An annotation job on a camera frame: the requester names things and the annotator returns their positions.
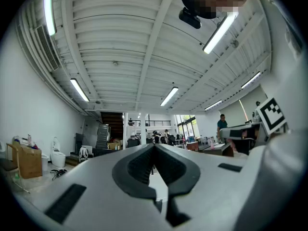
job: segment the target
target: air vent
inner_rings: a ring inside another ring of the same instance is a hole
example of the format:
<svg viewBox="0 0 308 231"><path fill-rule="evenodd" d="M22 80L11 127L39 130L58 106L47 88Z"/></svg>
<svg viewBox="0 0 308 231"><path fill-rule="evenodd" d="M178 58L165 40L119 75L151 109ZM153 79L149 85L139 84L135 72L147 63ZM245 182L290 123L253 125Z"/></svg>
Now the air vent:
<svg viewBox="0 0 308 231"><path fill-rule="evenodd" d="M41 44L41 50L44 52L44 55L46 56L46 60L49 61L50 66L54 71L56 71L59 68L59 61L57 59L57 56L53 50L51 45L50 38L46 36L45 30L43 26L39 26L36 29L39 37L39 42Z"/></svg>

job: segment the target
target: staircase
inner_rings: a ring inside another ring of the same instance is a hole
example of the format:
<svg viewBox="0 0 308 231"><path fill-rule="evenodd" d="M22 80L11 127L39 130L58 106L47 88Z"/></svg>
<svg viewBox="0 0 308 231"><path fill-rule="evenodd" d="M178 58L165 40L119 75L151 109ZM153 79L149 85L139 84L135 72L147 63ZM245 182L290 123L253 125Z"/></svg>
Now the staircase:
<svg viewBox="0 0 308 231"><path fill-rule="evenodd" d="M122 113L101 112L103 124L108 124L111 128L110 137L113 139L123 139L123 118Z"/></svg>

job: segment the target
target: camera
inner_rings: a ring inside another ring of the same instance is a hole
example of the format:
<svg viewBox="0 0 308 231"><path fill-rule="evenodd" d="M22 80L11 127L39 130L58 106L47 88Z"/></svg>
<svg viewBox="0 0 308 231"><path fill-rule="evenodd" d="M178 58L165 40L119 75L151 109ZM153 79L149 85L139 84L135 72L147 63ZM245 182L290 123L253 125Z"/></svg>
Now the camera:
<svg viewBox="0 0 308 231"><path fill-rule="evenodd" d="M199 29L201 27L200 19L193 15L188 9L185 7L179 13L179 19L187 24L191 25L192 27Z"/></svg>

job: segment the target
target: chair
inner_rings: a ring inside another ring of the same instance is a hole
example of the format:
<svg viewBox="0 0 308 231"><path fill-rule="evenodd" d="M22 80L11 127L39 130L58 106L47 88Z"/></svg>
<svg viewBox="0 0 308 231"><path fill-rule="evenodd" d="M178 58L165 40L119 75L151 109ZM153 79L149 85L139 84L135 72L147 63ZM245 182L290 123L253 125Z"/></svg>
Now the chair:
<svg viewBox="0 0 308 231"><path fill-rule="evenodd" d="M11 178L11 173L14 172L18 172L19 174L19 180L20 180L20 185L18 185L14 180L13 183L16 184L18 187L20 187L22 190L24 190L27 193L30 193L29 191L27 191L22 183L21 180L21 174L20 174L20 170L19 170L19 155L18 155L18 148L16 148L14 145L12 144L6 144L7 148L6 148L6 158L0 158L0 166L1 168L4 170L6 176L8 176L10 179ZM15 163L13 163L11 160L8 159L8 148L9 146L12 148L12 150L16 151L16 158L17 158L17 165Z"/></svg>

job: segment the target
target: ceiling beam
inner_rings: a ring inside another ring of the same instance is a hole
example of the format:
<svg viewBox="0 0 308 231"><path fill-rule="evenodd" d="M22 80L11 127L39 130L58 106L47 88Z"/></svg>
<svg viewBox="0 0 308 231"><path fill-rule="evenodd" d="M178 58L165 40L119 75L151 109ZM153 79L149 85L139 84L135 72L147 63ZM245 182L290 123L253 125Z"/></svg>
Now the ceiling beam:
<svg viewBox="0 0 308 231"><path fill-rule="evenodd" d="M224 54L211 66L211 68L206 71L206 73L187 92L185 92L177 101L171 105L171 109L175 109L181 105L186 99L193 95L197 89L203 87L203 85L209 81L215 73L219 71L219 69L238 51L238 49L241 48L251 33L258 27L263 18L263 13L255 13L246 27L236 38L236 40L239 42L238 47L235 49L230 45Z"/></svg>
<svg viewBox="0 0 308 231"><path fill-rule="evenodd" d="M151 59L151 56L154 50L154 46L155 46L160 28L162 27L163 21L165 19L165 16L167 14L167 11L169 9L171 2L172 0L163 0L158 10L158 13L157 13L157 16L156 16L156 19L155 19L155 22L152 28L152 32L150 35L149 43L148 43L148 46L145 52L145 57L143 61L143 66L142 66L142 71L141 71L141 76L140 76L140 81L139 81L139 87L138 87L138 92L137 92L137 98L136 98L137 103L135 105L135 110L138 109L138 102L141 97L146 72L149 67L149 63L150 63L150 59Z"/></svg>
<svg viewBox="0 0 308 231"><path fill-rule="evenodd" d="M197 111L204 111L205 108L210 106L211 104L217 102L220 100L228 91L230 91L232 88L236 87L238 84L241 84L247 76L252 74L252 72L259 67L268 57L271 55L270 52L264 52L261 54L253 64L251 64L244 73L242 73L240 76L238 76L230 85L228 85L224 90L219 92L216 96L211 98L210 100L202 103L201 105L193 108L191 112L197 112Z"/></svg>
<svg viewBox="0 0 308 231"><path fill-rule="evenodd" d="M86 71L84 66L79 46L77 43L77 38L75 34L75 27L74 27L74 19L73 19L73 2L72 0L61 0L61 11L62 11L62 20L63 20L63 28L65 32L66 41L72 55L73 61L76 65L76 68L79 72L79 75L83 82L85 83L86 87L88 88L91 96L93 98L100 98L97 94L93 83Z"/></svg>

